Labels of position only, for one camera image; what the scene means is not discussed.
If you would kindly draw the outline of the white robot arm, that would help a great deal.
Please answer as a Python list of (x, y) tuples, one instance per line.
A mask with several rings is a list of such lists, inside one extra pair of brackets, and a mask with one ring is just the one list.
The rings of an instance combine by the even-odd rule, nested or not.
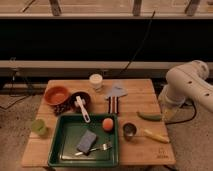
[(208, 65), (194, 60), (171, 68), (166, 73), (167, 84), (158, 96), (163, 120), (170, 121), (187, 98), (213, 112), (213, 85), (206, 82)]

